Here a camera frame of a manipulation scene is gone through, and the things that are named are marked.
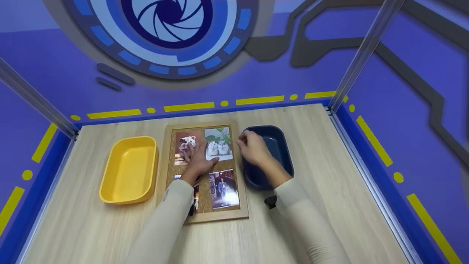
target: photo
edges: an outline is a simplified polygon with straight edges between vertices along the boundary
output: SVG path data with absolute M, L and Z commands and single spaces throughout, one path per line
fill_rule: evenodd
M 181 178 L 180 175 L 175 175 L 174 179 Z M 194 183 L 194 207 L 196 211 L 199 209 L 199 178 L 197 178 L 196 182 Z
M 176 133 L 176 147 L 174 148 L 174 164 L 187 165 L 184 156 L 189 152 L 189 144 L 196 146 L 196 138 L 202 138 L 202 131 L 178 132 Z
M 209 174 L 212 208 L 220 209 L 239 205 L 233 170 L 213 172 Z
M 227 127 L 205 129 L 205 140 L 208 141 L 205 157 L 211 160 L 219 157 L 221 161 L 233 159 L 231 151 L 230 129 Z

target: long sleeve shirt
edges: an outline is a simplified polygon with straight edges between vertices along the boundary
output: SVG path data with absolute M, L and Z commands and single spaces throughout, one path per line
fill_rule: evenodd
M 312 264 L 348 264 L 350 260 L 332 226 L 305 190 L 290 179 L 274 190 L 277 208 L 304 245 Z M 194 189 L 173 181 L 132 247 L 127 264 L 167 264 L 193 203 Z

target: navy blue plastic tray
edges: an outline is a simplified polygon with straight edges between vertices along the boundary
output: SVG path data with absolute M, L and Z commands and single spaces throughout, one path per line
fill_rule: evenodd
M 293 170 L 292 160 L 282 130 L 273 125 L 251 126 L 246 129 L 262 137 L 272 156 L 293 177 L 295 171 Z M 248 186 L 257 190 L 272 190 L 272 186 L 260 168 L 249 163 L 244 158 L 242 158 L 242 167 L 244 179 Z

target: cork board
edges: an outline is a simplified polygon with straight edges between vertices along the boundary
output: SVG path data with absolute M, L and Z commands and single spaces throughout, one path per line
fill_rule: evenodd
M 195 142 L 195 138 L 202 137 L 209 142 L 206 158 L 217 156 L 220 160 L 197 180 L 194 186 L 196 210 L 185 223 L 249 217 L 246 187 L 240 170 L 241 156 L 235 146 L 239 133 L 233 120 L 167 126 L 156 182 L 158 203 L 166 188 L 186 169 L 184 150 Z

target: plastic tray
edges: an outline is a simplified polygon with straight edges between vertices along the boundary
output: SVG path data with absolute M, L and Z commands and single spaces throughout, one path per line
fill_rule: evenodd
M 152 137 L 126 138 L 114 144 L 104 170 L 99 197 L 103 202 L 143 202 L 155 191 L 158 164 L 156 141 Z
M 287 141 L 282 130 L 273 125 L 251 126 L 246 128 L 262 137 L 272 156 L 280 162 L 283 168 L 292 177 L 295 174 L 293 164 L 288 152 Z M 272 190 L 272 186 L 265 174 L 255 165 L 244 158 L 242 159 L 243 175 L 246 184 L 257 190 Z

